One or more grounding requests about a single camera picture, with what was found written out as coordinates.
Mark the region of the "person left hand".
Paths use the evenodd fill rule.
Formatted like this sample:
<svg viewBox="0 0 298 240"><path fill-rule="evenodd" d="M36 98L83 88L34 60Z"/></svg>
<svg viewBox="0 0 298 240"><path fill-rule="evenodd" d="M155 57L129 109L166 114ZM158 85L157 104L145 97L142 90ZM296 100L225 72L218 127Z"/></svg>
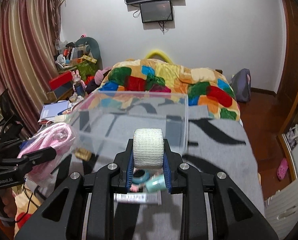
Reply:
<svg viewBox="0 0 298 240"><path fill-rule="evenodd" d="M14 219L17 214L17 206L12 188L1 190L0 196L4 205L4 212L9 218Z"/></svg>

